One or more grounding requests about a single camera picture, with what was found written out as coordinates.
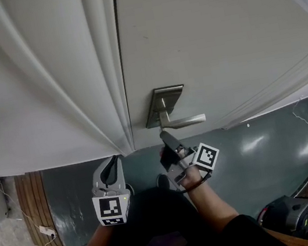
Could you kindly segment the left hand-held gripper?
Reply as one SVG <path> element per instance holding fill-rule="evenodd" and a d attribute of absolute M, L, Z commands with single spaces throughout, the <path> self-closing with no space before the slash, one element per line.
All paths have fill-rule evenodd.
<path fill-rule="evenodd" d="M 107 181 L 113 168 L 113 183 Z M 102 226 L 127 223 L 130 207 L 130 190 L 126 188 L 121 158 L 117 155 L 102 161 L 93 174 L 95 213 Z"/>

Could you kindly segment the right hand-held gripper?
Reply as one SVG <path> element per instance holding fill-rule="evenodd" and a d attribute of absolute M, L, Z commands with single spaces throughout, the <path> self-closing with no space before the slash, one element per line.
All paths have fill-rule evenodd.
<path fill-rule="evenodd" d="M 163 150 L 160 163 L 165 168 L 169 181 L 179 193 L 192 191 L 211 177 L 219 156 L 219 149 L 204 143 L 200 143 L 195 149 L 184 147 L 178 139 L 167 131 L 162 131 L 160 138 L 165 146 L 169 147 Z M 199 171 L 206 172 L 206 175 L 198 183 L 187 189 L 181 182 L 186 177 L 186 170 L 193 165 Z"/>

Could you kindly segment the person's right hand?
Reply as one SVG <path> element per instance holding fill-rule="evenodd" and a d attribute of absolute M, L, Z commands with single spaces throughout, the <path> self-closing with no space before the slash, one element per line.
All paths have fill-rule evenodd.
<path fill-rule="evenodd" d="M 190 189 L 193 186 L 197 185 L 203 179 L 200 174 L 199 168 L 196 165 L 190 165 L 185 170 L 185 177 L 180 182 L 184 189 Z"/>

